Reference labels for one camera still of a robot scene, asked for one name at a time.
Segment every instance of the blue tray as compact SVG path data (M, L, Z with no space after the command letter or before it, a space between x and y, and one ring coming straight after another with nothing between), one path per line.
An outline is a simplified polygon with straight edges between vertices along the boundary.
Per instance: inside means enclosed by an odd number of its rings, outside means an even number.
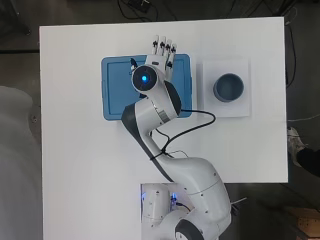
M131 83L131 63L134 58L138 66L143 65L146 55L107 57L101 62L103 115L106 120L120 120L124 108L139 101L138 93ZM174 60L172 84L175 86L182 108L192 109L192 81L190 58L187 54L177 54ZM191 113L181 112L179 117L189 117Z

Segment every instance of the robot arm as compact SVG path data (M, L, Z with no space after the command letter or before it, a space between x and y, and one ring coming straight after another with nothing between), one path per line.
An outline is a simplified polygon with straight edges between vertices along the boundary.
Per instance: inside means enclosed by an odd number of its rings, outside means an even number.
M231 205L223 182L212 164L202 158L170 158L163 154L150 132L178 117L181 102L170 83L176 45L153 41L146 63L133 61L132 84L147 97L129 105L122 114L126 129L169 182L182 185L195 207L188 215L169 213L156 228L158 239L216 239L231 222Z

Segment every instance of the robot finger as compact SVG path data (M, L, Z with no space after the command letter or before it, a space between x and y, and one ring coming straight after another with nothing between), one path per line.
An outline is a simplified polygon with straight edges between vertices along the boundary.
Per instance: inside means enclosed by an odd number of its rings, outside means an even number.
M170 55L169 55L169 59L167 62L167 68L172 68L173 67L173 60L174 57L176 55L176 51L177 51L177 44L172 44L171 50L170 50Z
M173 73L173 68L167 67L166 68L166 81L171 82L172 73Z
M171 39L167 39L167 43L166 43L166 46L165 46L165 49L164 49L164 54L163 54L163 56L165 56L165 58L166 58L166 61L169 58L171 43L172 43Z
M134 60L133 58L130 59L130 63L131 63L131 72L133 72L138 67L138 64L136 60Z
M158 42L159 42L159 36L155 35L153 37L153 42L152 42L152 54L156 54L157 53Z
M160 56L163 55L163 51L164 51L165 46L166 46L166 37L161 37L160 42L159 42L159 46L158 46L158 50L157 50L157 55L160 55Z

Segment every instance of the gray floor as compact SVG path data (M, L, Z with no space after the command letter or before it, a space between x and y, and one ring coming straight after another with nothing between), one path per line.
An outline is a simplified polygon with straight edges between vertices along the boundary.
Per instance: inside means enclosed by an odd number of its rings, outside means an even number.
M160 21L172 21L162 1L152 1L159 9ZM168 1L179 20L225 18L231 5L229 1L176 0ZM237 1L230 17L250 13L251 0ZM277 7L281 1L266 1ZM17 0L21 16L32 29L30 36L19 33L0 38L0 49L35 49L39 47L38 27L41 25L92 24L129 22L124 19L115 0ZM295 82L287 90L288 119L296 119L320 113L316 100L320 101L320 5L308 1L296 6L298 15L292 22L292 30L297 53L297 74ZM270 16L265 5L261 5L253 16ZM292 49L289 35L286 38L287 58L292 63ZM292 64L288 66L291 76ZM16 87L29 93L34 100L31 129L41 143L41 103L39 55L0 55L0 85ZM308 122L290 124L296 127L303 141L310 147L320 147L320 118ZM301 168L288 163L289 186L313 205L320 206L320 178L316 178ZM295 239L273 217L269 208L281 206L305 206L310 203L292 193L280 184L227 184L231 200L248 197L240 204L240 215L233 219L232 225L221 239Z

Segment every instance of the shoe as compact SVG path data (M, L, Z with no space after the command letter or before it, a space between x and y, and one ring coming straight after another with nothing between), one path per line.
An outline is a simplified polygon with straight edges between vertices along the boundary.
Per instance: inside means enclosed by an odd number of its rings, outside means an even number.
M304 149L306 146L301 141L299 134L296 129L293 127L289 127L287 129L287 136L288 136L288 151L291 154L291 158L293 163L301 167L297 160L297 153Z

